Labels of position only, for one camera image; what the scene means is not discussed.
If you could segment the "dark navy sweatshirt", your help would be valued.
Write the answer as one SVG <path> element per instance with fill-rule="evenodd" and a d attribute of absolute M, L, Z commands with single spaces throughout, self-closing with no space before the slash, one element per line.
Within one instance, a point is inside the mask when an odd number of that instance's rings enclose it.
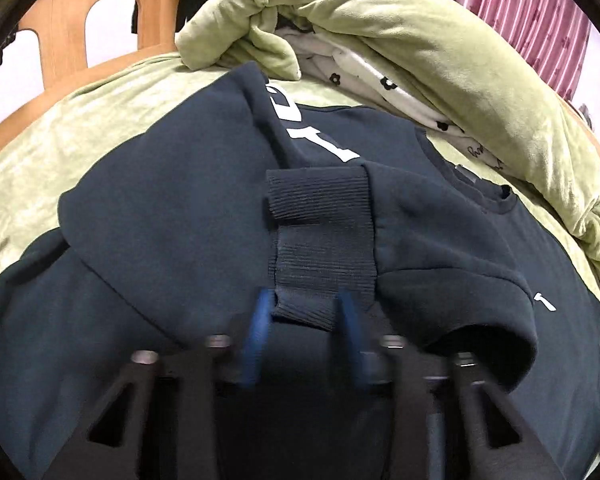
<path fill-rule="evenodd" d="M 600 479 L 600 302 L 514 191 L 247 64 L 0 276 L 0 479 Z M 275 292 L 254 388 L 235 318 Z M 352 295 L 393 380 L 334 382 Z"/>

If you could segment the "white flower print quilt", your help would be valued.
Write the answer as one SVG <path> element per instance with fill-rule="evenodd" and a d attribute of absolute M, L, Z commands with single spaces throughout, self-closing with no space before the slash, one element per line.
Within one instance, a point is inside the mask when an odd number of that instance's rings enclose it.
<path fill-rule="evenodd" d="M 329 82 L 359 98 L 390 110 L 393 108 L 422 126 L 446 136 L 459 151 L 496 170 L 506 166 L 481 143 L 450 118 L 420 102 L 403 84 L 396 84 L 370 61 L 347 47 L 324 39 L 315 32 L 297 32 L 289 27 L 276 35 L 290 43 L 303 73 Z"/>

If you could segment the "green bed sheet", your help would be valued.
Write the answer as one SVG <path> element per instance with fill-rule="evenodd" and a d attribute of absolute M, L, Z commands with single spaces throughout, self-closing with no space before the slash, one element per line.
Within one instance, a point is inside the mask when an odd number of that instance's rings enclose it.
<path fill-rule="evenodd" d="M 59 196 L 113 148 L 145 132 L 193 93 L 227 72 L 211 67 L 191 72 L 175 53 L 148 58 L 63 98 L 0 151 L 0 273 L 38 236 L 56 228 Z M 319 107 L 370 104 L 350 92 L 310 77 L 272 82 L 297 102 Z M 382 110 L 376 104 L 372 107 Z M 530 184 L 502 174 L 464 154 L 440 133 L 429 140 L 449 162 L 479 177 L 510 185 L 535 219 L 568 252 L 582 280 L 600 300 L 600 274 L 593 260 Z"/>

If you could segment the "green plush blanket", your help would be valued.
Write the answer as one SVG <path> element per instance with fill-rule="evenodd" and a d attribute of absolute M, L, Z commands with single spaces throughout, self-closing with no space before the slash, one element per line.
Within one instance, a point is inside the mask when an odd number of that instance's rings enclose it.
<path fill-rule="evenodd" d="M 280 18 L 336 42 L 448 118 L 531 183 L 600 276 L 600 156 L 581 117 L 485 22 L 453 0 L 208 0 L 176 36 L 183 63 L 301 70 Z"/>

